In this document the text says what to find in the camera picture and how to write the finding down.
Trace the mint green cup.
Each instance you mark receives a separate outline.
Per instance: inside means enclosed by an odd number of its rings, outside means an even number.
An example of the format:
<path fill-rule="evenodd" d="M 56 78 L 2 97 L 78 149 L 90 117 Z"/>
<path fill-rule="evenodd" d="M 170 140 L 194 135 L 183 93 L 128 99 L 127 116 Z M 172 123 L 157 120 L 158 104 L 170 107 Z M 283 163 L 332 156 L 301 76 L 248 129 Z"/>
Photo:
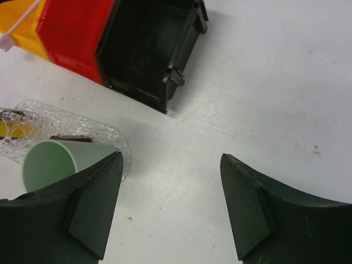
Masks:
<path fill-rule="evenodd" d="M 26 153 L 22 178 L 27 192 L 49 186 L 91 167 L 117 151 L 113 145 L 65 140 L 43 140 Z"/>

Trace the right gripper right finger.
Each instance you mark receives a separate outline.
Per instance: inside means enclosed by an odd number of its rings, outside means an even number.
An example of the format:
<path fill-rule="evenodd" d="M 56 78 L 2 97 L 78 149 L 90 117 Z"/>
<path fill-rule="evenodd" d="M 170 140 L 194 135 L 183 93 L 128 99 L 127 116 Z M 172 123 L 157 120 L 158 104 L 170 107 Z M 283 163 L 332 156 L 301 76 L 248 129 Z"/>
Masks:
<path fill-rule="evenodd" d="M 243 263 L 351 263 L 351 204 L 308 194 L 230 154 L 221 181 Z"/>

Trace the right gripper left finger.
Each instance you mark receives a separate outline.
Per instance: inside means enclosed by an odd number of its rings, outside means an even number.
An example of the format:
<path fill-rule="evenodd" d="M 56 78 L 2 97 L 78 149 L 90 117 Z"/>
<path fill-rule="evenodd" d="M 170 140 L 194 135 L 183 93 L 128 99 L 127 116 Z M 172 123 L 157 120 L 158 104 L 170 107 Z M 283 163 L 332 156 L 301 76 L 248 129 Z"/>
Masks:
<path fill-rule="evenodd" d="M 114 152 L 14 200 L 1 200 L 1 263 L 103 260 L 123 174 Z"/>

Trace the black plastic bin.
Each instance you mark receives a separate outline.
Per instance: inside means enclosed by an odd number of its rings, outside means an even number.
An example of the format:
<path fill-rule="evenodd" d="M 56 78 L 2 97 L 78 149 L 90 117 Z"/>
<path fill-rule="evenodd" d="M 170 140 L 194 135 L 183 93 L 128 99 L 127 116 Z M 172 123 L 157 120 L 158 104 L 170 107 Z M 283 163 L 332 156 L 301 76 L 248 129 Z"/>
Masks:
<path fill-rule="evenodd" d="M 103 85 L 166 114 L 207 22 L 204 1 L 116 1 L 95 53 Z"/>

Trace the clear toothbrush holder brown ends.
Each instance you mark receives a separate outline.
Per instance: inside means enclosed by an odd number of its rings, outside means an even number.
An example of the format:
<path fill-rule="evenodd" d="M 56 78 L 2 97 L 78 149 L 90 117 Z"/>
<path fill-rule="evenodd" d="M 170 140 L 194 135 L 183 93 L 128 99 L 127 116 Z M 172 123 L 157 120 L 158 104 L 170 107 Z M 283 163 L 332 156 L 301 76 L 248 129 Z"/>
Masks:
<path fill-rule="evenodd" d="M 33 138 L 49 133 L 50 139 L 91 143 L 92 139 L 83 135 L 54 135 L 50 126 L 36 118 L 26 117 L 23 111 L 1 108 L 1 140 Z"/>

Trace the yellow toothpaste tube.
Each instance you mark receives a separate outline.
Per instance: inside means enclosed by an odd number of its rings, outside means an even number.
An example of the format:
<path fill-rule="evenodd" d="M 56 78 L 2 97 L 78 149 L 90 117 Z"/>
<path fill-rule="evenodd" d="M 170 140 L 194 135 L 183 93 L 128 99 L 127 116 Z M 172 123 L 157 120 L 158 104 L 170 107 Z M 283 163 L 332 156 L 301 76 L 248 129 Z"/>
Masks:
<path fill-rule="evenodd" d="M 1 119 L 1 139 L 10 138 L 24 138 L 30 134 L 32 126 L 12 120 Z"/>

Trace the pink toothbrush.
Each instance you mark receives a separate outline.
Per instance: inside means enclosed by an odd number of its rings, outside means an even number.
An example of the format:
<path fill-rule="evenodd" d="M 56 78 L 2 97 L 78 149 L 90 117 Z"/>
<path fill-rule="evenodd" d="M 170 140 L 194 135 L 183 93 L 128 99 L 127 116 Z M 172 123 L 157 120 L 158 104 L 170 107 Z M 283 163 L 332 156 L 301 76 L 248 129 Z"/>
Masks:
<path fill-rule="evenodd" d="M 40 0 L 35 0 L 31 6 L 25 11 L 25 13 L 16 21 L 16 23 L 1 36 L 1 49 L 8 52 L 14 45 L 15 41 L 10 37 L 10 35 L 15 31 L 15 29 L 32 13 L 34 9 L 38 7 Z"/>

